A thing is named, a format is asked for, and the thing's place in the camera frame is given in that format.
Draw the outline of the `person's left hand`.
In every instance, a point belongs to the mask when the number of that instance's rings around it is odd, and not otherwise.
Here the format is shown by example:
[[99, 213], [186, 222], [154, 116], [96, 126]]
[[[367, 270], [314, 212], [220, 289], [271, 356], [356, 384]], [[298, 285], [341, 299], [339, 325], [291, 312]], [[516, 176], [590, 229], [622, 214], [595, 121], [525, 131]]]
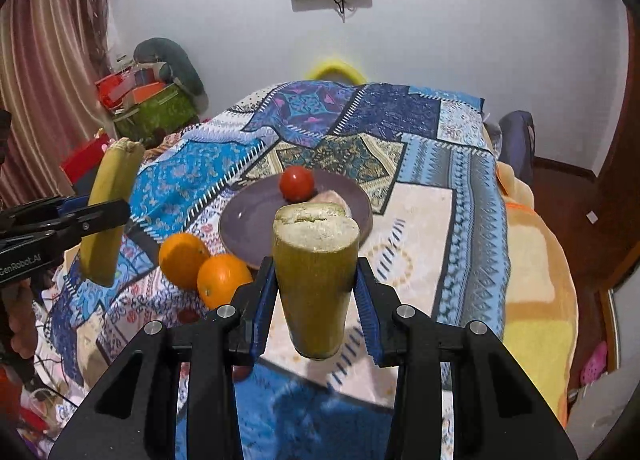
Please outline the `person's left hand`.
[[11, 347], [24, 359], [34, 356], [38, 342], [33, 300], [29, 279], [2, 290], [2, 302], [8, 314], [9, 327], [13, 332]]

